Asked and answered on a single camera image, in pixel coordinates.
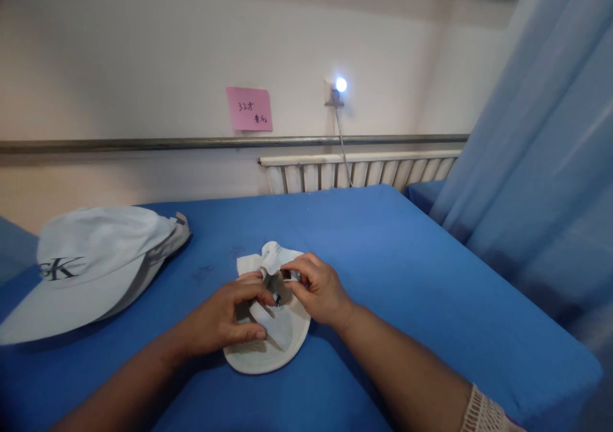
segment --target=white slipper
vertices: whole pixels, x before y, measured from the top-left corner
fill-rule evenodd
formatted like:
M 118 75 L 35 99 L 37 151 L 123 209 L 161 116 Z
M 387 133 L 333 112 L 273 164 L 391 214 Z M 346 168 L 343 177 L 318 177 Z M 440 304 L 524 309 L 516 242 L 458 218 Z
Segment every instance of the white slipper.
M 278 302 L 276 307 L 262 306 L 256 301 L 243 303 L 237 308 L 239 323 L 257 321 L 266 328 L 268 338 L 235 344 L 223 350 L 228 363 L 236 371 L 245 374 L 274 371 L 293 359 L 304 343 L 311 317 L 300 301 L 283 287 L 284 278 L 279 273 L 283 264 L 301 254 L 281 248 L 276 242 L 268 242 L 262 248 L 261 256 L 249 255 L 236 260 L 239 275 L 261 270 L 266 287 Z

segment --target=wall outlet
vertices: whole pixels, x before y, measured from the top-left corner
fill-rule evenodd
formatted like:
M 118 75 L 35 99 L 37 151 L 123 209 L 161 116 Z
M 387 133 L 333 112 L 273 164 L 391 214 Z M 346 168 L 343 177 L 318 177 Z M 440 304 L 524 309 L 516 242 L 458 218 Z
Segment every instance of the wall outlet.
M 335 87 L 334 81 L 324 79 L 324 106 L 344 106 L 340 93 Z

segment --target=blue bed sheet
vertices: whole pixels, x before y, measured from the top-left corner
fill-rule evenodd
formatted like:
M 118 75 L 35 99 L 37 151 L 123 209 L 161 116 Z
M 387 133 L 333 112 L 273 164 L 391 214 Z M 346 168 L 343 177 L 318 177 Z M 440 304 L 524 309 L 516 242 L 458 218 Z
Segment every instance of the blue bed sheet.
M 0 348 L 11 428 L 45 429 L 152 338 L 236 276 L 269 240 L 314 251 L 350 295 L 417 338 L 529 431 L 570 430 L 602 370 L 527 298 L 388 186 L 147 205 L 184 213 L 193 238 L 127 310 L 43 341 Z M 0 318 L 37 282 L 0 288 Z M 196 360 L 153 412 L 156 430 L 386 430 L 381 399 L 338 337 L 312 322 L 296 357 L 247 376 Z

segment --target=white baseball cap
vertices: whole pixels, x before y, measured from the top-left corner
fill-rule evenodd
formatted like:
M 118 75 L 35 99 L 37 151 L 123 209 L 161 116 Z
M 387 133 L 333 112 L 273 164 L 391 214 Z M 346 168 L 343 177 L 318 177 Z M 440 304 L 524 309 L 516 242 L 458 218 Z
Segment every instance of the white baseball cap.
M 58 335 L 123 310 L 189 235 L 187 224 L 140 207 L 53 218 L 38 242 L 43 280 L 0 325 L 0 344 Z

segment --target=hand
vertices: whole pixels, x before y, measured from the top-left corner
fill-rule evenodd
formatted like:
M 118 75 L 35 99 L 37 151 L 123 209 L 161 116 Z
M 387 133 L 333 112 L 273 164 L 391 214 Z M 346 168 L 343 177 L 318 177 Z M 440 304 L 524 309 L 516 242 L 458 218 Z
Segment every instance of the hand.
M 181 341 L 188 357 L 211 353 L 231 344 L 266 339 L 266 329 L 259 323 L 239 325 L 236 322 L 235 307 L 253 298 L 261 304 L 276 305 L 260 272 L 247 272 L 222 286 L 171 331 Z
M 304 253 L 281 269 L 298 271 L 302 283 L 285 282 L 306 311 L 319 323 L 340 332 L 349 322 L 355 303 L 349 298 L 338 274 L 313 253 Z

